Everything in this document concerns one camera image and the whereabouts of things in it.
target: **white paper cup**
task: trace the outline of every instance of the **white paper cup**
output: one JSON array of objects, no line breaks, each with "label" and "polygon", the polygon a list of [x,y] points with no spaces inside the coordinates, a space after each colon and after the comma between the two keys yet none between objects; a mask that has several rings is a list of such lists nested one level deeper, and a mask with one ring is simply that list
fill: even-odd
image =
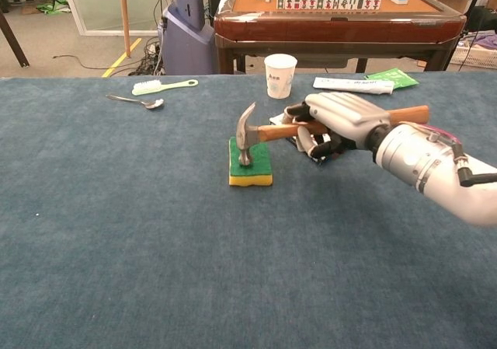
[{"label": "white paper cup", "polygon": [[264,59],[267,95],[274,99],[290,96],[297,59],[287,54],[273,54]]}]

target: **hammer head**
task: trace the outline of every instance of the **hammer head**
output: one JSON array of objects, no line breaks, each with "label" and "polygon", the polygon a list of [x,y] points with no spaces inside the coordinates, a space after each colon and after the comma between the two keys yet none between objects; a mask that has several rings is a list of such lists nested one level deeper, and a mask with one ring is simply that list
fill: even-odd
[{"label": "hammer head", "polygon": [[259,134],[256,126],[247,124],[247,120],[255,109],[255,103],[252,103],[245,112],[240,116],[236,125],[236,146],[240,150],[238,161],[240,165],[249,166],[252,164],[250,156],[250,147],[259,143]]}]

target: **sponge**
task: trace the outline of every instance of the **sponge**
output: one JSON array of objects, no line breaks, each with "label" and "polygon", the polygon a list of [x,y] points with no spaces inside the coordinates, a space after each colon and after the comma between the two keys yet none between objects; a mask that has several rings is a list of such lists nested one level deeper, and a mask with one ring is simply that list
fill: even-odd
[{"label": "sponge", "polygon": [[238,161],[240,150],[236,146],[236,138],[230,138],[230,186],[271,186],[273,171],[266,143],[259,143],[250,148],[252,164],[242,166]]}]

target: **wooden hammer handle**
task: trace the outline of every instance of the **wooden hammer handle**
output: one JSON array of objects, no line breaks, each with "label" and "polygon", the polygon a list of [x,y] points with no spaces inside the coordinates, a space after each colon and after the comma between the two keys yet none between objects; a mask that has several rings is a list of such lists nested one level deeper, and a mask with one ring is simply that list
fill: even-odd
[{"label": "wooden hammer handle", "polygon": [[[388,113],[390,114],[392,125],[402,121],[427,124],[429,120],[428,106],[411,106],[409,108],[389,110]],[[297,129],[300,126],[306,127],[311,134],[320,135],[328,133],[327,127],[317,121],[283,125],[263,125],[258,127],[259,141],[274,141],[281,138],[295,137],[297,136]]]}]

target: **spoon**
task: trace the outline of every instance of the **spoon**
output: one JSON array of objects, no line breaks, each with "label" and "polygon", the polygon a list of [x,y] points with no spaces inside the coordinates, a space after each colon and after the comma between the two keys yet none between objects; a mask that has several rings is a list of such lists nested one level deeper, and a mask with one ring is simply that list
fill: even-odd
[{"label": "spoon", "polygon": [[157,99],[154,102],[142,102],[141,100],[123,98],[122,96],[115,96],[115,95],[106,95],[106,96],[112,100],[123,100],[124,102],[139,103],[148,110],[154,110],[155,108],[159,108],[162,104],[164,104],[163,99]]}]

